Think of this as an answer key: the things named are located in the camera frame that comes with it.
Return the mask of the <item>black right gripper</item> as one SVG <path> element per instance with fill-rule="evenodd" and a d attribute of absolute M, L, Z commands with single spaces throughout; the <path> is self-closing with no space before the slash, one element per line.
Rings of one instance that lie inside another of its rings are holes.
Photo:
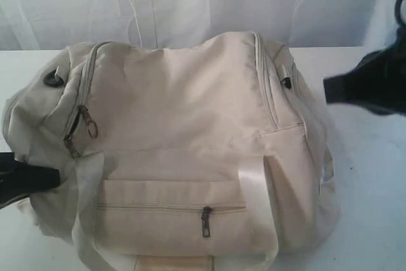
<path fill-rule="evenodd" d="M 405 29 L 395 42 L 365 55 L 351 71 L 323 80 L 328 104 L 348 104 L 375 115 L 405 115 Z"/>

